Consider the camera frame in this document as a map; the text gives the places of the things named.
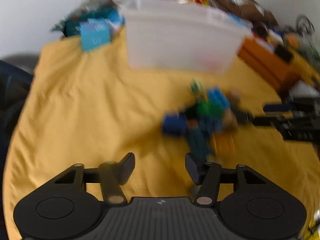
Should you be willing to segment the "teal toy robot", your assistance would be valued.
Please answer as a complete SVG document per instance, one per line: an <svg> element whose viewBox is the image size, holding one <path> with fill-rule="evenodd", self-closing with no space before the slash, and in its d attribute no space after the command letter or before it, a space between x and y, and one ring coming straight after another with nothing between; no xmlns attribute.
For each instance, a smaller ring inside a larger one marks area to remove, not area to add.
<svg viewBox="0 0 320 240"><path fill-rule="evenodd" d="M185 137L190 148L190 155L197 163L203 164L207 161L208 156L215 156L213 149L208 145L206 137L200 130L197 121L187 121Z"/></svg>

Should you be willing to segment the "orange hollow lego brick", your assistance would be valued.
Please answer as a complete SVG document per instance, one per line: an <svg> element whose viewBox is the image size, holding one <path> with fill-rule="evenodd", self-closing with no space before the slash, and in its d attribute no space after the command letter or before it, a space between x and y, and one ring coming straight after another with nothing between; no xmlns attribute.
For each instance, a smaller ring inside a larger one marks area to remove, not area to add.
<svg viewBox="0 0 320 240"><path fill-rule="evenodd" d="M214 133L211 144L218 157L229 158L235 155L234 140L231 133Z"/></svg>

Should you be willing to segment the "orange cardboard box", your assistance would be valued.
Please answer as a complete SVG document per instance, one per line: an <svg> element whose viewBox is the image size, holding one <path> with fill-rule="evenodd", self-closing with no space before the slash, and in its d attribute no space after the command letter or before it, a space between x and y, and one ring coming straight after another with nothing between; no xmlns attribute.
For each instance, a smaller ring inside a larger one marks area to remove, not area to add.
<svg viewBox="0 0 320 240"><path fill-rule="evenodd" d="M289 90L301 80L301 74L293 64L286 63L252 38L244 40L238 57L269 83L276 92Z"/></svg>

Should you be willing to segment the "tan wooden wedge block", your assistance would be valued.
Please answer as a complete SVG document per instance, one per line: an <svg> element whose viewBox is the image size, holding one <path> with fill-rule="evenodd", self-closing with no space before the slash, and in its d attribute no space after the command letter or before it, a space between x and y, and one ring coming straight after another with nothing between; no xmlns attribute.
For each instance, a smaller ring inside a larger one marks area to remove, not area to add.
<svg viewBox="0 0 320 240"><path fill-rule="evenodd" d="M236 129L238 127L236 116L231 109L225 109L222 124L224 129Z"/></svg>

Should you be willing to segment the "blue cube block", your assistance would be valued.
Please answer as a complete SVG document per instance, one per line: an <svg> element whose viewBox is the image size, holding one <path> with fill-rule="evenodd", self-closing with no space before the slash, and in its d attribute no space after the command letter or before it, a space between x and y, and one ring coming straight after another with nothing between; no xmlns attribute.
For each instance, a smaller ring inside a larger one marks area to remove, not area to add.
<svg viewBox="0 0 320 240"><path fill-rule="evenodd" d="M187 120L182 115L167 114L162 123L162 132L168 135L181 136L187 131Z"/></svg>

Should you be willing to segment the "yellow flat box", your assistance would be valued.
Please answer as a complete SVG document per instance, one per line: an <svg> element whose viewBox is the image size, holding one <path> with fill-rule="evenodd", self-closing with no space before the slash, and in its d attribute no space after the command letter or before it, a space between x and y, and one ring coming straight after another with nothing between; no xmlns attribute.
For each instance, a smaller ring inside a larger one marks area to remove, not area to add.
<svg viewBox="0 0 320 240"><path fill-rule="evenodd" d="M267 37L274 53L286 63L293 64L300 72L302 80L319 89L319 54L308 39L295 33L284 37L270 31Z"/></svg>

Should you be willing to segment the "green lego block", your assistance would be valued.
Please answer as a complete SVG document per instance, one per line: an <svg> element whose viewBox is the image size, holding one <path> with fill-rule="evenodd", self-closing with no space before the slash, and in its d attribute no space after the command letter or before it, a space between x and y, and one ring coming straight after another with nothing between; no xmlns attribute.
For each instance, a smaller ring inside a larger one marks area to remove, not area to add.
<svg viewBox="0 0 320 240"><path fill-rule="evenodd" d="M224 109L210 101L199 101L197 103L197 112L199 116L217 118L219 120L221 120L224 115Z"/></svg>

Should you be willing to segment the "yellow cloth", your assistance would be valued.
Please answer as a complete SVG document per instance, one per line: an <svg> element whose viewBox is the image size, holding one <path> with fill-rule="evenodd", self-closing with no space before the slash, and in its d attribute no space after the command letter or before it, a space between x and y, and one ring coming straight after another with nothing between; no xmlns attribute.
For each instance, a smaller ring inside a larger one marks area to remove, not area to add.
<svg viewBox="0 0 320 240"><path fill-rule="evenodd" d="M9 239L21 239L15 205L74 163L97 167L127 152L136 167L123 187L132 196L186 196L192 182L184 168L183 138L163 136L163 115L191 103L192 79L226 92L240 91L241 107L253 113L277 101L274 89L239 58L223 75L141 69L127 65L123 29L109 45L82 52L80 38L46 45L31 91L13 132L4 171L3 207ZM240 126L235 154L224 167L248 165L306 207L307 222L319 209L319 159L310 143L284 142L272 128Z"/></svg>

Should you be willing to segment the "light blue studded brick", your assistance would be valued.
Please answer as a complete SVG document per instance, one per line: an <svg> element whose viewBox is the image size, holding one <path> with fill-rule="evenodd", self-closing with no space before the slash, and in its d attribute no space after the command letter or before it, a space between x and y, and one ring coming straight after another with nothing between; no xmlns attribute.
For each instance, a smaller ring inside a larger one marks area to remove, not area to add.
<svg viewBox="0 0 320 240"><path fill-rule="evenodd" d="M216 105L219 105L222 109L231 107L230 102L218 87L212 87L208 89L207 94L209 101Z"/></svg>

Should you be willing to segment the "green printed dice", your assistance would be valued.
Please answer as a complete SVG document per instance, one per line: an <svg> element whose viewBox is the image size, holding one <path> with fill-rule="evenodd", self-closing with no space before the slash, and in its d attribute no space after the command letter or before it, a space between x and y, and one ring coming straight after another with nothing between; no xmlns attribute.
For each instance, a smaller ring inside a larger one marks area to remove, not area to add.
<svg viewBox="0 0 320 240"><path fill-rule="evenodd" d="M191 90L193 96L197 100L205 99L207 96L206 90L204 89L202 83L200 83L196 80L191 81L190 90Z"/></svg>

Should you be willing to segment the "brown padded envelope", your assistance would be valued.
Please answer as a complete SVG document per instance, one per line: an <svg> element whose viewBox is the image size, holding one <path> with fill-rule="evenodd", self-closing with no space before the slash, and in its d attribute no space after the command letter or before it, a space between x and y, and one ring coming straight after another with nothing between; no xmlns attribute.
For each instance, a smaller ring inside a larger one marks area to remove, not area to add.
<svg viewBox="0 0 320 240"><path fill-rule="evenodd" d="M219 9L243 20L278 25L272 12L264 9L255 0L213 0L213 2Z"/></svg>

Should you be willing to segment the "light blue card box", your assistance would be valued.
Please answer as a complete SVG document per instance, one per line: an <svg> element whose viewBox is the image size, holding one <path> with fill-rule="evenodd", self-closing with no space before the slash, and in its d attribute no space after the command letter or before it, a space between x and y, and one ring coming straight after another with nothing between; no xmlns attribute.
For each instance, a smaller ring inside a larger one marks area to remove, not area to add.
<svg viewBox="0 0 320 240"><path fill-rule="evenodd" d="M83 51L93 50L111 42L111 34L104 18L89 18L80 23L80 37Z"/></svg>

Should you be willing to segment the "white plastic bin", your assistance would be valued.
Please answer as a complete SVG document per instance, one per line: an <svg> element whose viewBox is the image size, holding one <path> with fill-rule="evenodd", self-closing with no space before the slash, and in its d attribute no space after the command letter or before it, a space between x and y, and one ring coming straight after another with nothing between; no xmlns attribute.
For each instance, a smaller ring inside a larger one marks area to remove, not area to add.
<svg viewBox="0 0 320 240"><path fill-rule="evenodd" d="M175 0L126 0L119 13L128 65L136 69L222 74L252 36L249 26L220 9Z"/></svg>

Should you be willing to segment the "dark green cotton pack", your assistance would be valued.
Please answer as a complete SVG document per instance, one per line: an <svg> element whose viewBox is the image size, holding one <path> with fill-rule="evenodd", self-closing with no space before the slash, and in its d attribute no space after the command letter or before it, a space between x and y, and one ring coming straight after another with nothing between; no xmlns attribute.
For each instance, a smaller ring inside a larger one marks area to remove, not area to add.
<svg viewBox="0 0 320 240"><path fill-rule="evenodd" d="M65 37L80 35L80 24L93 19L104 19L113 29L125 24L125 19L115 7L104 6L92 11L76 10L56 23L50 31L60 31Z"/></svg>

